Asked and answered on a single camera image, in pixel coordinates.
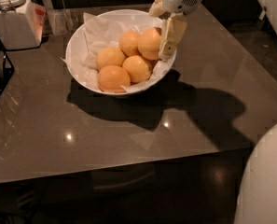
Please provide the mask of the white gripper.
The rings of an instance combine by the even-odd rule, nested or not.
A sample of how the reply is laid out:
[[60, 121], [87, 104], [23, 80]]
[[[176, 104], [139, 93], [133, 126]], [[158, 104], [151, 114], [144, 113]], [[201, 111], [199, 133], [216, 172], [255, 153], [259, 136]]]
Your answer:
[[159, 17], [165, 12], [172, 13], [163, 21], [161, 27], [159, 57], [162, 60], [168, 60], [173, 56], [187, 28], [185, 15], [194, 12], [201, 2], [202, 0], [154, 0], [148, 11], [150, 16]]

